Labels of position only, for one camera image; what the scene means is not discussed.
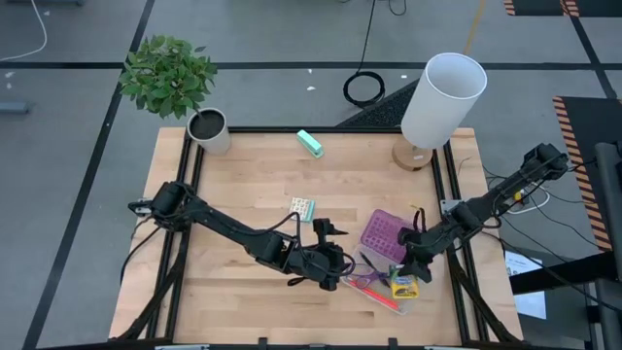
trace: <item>potted plant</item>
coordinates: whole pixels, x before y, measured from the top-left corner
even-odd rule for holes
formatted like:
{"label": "potted plant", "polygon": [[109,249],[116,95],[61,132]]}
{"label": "potted plant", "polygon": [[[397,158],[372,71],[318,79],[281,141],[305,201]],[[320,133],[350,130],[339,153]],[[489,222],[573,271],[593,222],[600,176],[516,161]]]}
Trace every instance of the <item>potted plant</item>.
{"label": "potted plant", "polygon": [[170,115],[180,119],[190,110],[190,137],[210,154],[221,155],[230,144],[225,114],[198,105],[210,93],[207,82],[213,86],[218,72],[209,56],[195,55],[204,50],[193,50],[190,43],[172,36],[145,39],[137,53],[129,53],[119,82],[121,94],[136,101],[139,110],[147,109],[163,119]]}

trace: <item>white paper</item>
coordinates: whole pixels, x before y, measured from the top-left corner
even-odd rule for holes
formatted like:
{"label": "white paper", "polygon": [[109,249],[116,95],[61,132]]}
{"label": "white paper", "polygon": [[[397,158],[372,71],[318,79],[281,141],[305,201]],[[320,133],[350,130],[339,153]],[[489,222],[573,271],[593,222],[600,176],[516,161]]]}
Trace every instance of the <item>white paper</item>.
{"label": "white paper", "polygon": [[[542,263],[542,261],[538,259],[534,260],[538,263]],[[507,268],[507,274],[510,276],[541,268],[522,255],[507,251],[505,252],[505,267]],[[514,302],[516,302],[516,310],[518,313],[546,320],[546,300],[544,292],[514,296]]]}

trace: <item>lamp shade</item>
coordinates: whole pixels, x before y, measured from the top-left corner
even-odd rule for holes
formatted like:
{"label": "lamp shade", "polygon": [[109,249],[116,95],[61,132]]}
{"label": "lamp shade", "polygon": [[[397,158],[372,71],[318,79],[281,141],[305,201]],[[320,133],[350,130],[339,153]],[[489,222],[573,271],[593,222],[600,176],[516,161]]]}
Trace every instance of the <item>lamp shade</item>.
{"label": "lamp shade", "polygon": [[428,61],[401,120],[401,132],[414,146],[441,147],[465,118],[488,82],[484,69],[459,53]]}

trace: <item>gray floor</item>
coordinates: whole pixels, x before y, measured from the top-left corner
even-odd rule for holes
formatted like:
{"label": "gray floor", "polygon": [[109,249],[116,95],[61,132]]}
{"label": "gray floor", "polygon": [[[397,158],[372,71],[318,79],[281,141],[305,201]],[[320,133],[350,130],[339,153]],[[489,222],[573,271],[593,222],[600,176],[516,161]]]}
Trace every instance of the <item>gray floor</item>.
{"label": "gray floor", "polygon": [[[460,52],[477,0],[408,0],[404,17],[393,17],[379,1],[369,38],[368,61],[426,61]],[[145,0],[87,0],[83,7],[40,4],[49,32],[42,52],[24,61],[121,61]],[[219,62],[358,61],[370,1],[333,0],[156,0],[146,34],[172,34]],[[602,62],[622,62],[622,18],[581,20]],[[0,56],[33,50],[42,40],[32,9],[0,1]],[[482,62],[588,62],[567,17],[509,17],[489,1],[472,45]],[[15,72],[10,78],[5,74]],[[388,92],[421,71],[378,70]],[[341,95],[352,70],[223,70],[204,105],[226,112],[232,125],[335,125],[356,112]],[[0,117],[0,344],[21,347],[50,272],[99,128],[115,88],[117,70],[0,70],[0,100],[28,100],[27,116]],[[489,86],[466,118],[475,127],[484,164],[493,172],[516,169],[522,155],[540,142],[564,149],[551,98],[604,97],[590,71],[489,71]],[[609,71],[618,95],[622,72]],[[354,94],[370,96],[375,83],[361,81]],[[39,346],[103,341],[119,291],[119,270],[135,218],[125,209],[139,197],[161,121],[121,102],[86,210]],[[572,176],[548,190],[578,199]],[[552,200],[544,211],[591,237],[580,205]],[[508,218],[544,245],[568,257],[596,252],[573,232],[537,212]],[[540,250],[503,227],[519,247]],[[523,320],[528,339],[546,338]]]}

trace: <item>wooden tabletop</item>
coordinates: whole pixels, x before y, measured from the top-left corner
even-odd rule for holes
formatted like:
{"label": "wooden tabletop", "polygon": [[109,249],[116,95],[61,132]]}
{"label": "wooden tabletop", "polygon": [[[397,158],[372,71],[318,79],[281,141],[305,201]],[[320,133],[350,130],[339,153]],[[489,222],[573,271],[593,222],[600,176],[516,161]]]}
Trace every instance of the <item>wooden tabletop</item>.
{"label": "wooden tabletop", "polygon": [[[145,197],[153,197],[164,181],[175,179],[183,135],[182,128],[160,130]],[[336,228],[351,233],[334,238],[346,252],[357,245],[375,209],[411,220],[412,206],[420,206],[426,209],[428,226],[439,221],[432,168],[408,172],[392,161],[398,134],[314,137],[326,152],[320,159],[312,157],[292,133],[234,133],[225,156],[206,155],[198,194],[252,228],[280,221],[294,196],[314,199],[314,217],[330,218]],[[451,142],[456,167],[462,163],[463,198],[485,193],[473,130],[458,129]],[[140,227],[132,246],[153,228],[151,223]],[[280,230],[294,232],[294,222]],[[302,230],[304,244],[316,241],[311,225],[303,225]],[[162,242],[163,234],[141,248],[128,265],[110,336],[125,331],[151,297]],[[471,242],[482,296],[507,328],[522,338],[500,243],[486,235],[477,235]],[[343,284],[332,293],[309,281],[287,287],[292,275],[255,263],[235,243],[194,225],[175,341],[256,344],[259,337],[267,336],[272,344],[384,345],[389,337],[396,337],[400,345],[459,344],[448,266],[442,255],[434,258],[431,270],[432,282],[420,285],[413,310],[400,316]],[[471,338],[477,338],[466,294],[465,300]],[[168,302],[162,305],[158,334],[163,334]]]}

